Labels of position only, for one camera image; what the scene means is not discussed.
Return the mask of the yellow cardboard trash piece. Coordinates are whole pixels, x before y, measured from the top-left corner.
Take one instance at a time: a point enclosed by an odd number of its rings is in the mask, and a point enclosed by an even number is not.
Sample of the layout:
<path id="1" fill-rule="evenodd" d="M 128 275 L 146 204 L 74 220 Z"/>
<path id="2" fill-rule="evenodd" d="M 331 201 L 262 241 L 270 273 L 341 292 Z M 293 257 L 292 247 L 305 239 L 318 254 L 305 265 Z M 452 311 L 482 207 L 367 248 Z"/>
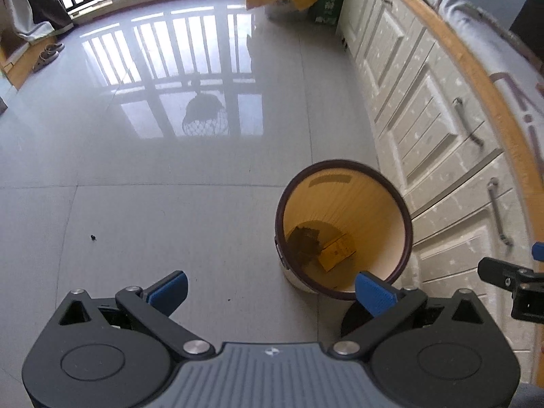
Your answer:
<path id="1" fill-rule="evenodd" d="M 347 260 L 356 252 L 353 239 L 349 234 L 343 234 L 329 241 L 322 248 L 318 261 L 326 272 L 330 272 L 342 261 Z"/>

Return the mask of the round tan trash bin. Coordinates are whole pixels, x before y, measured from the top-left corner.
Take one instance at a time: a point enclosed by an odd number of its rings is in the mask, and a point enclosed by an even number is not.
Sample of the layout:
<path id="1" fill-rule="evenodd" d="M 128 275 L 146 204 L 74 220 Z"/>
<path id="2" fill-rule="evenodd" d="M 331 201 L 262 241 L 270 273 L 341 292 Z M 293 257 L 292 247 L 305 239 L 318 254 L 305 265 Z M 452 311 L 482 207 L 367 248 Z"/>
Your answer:
<path id="1" fill-rule="evenodd" d="M 319 261 L 301 270 L 287 242 L 297 226 L 319 230 L 322 248 L 349 234 L 356 252 L 330 272 Z M 401 277 L 412 252 L 413 226 L 400 192 L 382 173 L 360 162 L 329 159 L 308 166 L 288 183 L 277 205 L 274 242 L 282 273 L 293 287 L 352 300 L 360 272 L 389 284 Z"/>

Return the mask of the brown crumpled wrapper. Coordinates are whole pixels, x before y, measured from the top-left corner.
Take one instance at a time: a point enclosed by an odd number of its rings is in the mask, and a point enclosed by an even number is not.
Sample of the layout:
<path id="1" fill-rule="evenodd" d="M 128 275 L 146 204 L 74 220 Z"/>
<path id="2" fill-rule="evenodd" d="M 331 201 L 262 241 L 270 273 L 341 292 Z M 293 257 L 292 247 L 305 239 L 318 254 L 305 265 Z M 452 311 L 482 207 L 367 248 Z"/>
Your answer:
<path id="1" fill-rule="evenodd" d="M 297 226 L 288 236 L 287 242 L 293 261 L 301 270 L 307 270 L 320 257 L 322 247 L 320 231 L 308 226 Z"/>

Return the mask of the white cabinet with drawers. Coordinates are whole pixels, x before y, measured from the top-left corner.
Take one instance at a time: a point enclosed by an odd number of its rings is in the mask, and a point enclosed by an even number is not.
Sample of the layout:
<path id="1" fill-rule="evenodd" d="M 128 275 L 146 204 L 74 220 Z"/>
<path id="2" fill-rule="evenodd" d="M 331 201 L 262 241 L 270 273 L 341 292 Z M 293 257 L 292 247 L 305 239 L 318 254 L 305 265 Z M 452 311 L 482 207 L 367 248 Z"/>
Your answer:
<path id="1" fill-rule="evenodd" d="M 344 0 L 338 31 L 357 68 L 382 174 L 403 196 L 413 249 L 400 277 L 431 296 L 474 290 L 503 330 L 522 381 L 540 373 L 543 331 L 513 320 L 512 299 L 477 274 L 486 256 L 535 268 L 543 188 L 529 146 L 477 58 L 423 0 Z M 453 106 L 460 97 L 479 148 Z M 487 184 L 499 179 L 498 237 Z"/>

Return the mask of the cartoon print bed sheet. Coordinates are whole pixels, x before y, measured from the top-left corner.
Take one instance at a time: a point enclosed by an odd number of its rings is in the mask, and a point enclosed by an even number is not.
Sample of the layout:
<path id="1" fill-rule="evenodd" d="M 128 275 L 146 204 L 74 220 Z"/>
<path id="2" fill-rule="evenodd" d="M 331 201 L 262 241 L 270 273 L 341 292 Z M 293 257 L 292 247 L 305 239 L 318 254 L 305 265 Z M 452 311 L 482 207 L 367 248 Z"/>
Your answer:
<path id="1" fill-rule="evenodd" d="M 543 62 L 493 15 L 468 0 L 427 2 L 484 67 L 543 170 Z"/>

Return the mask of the pair of shoes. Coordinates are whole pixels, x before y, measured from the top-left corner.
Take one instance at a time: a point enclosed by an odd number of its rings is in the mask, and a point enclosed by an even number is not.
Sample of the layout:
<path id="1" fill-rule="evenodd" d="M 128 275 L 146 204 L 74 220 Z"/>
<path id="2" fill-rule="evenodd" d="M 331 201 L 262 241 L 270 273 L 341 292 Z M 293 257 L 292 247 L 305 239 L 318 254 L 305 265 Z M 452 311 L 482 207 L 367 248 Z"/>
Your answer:
<path id="1" fill-rule="evenodd" d="M 32 69 L 33 73 L 39 72 L 45 66 L 55 61 L 62 50 L 65 49 L 65 45 L 61 42 L 48 44 L 39 54 L 39 57 Z"/>

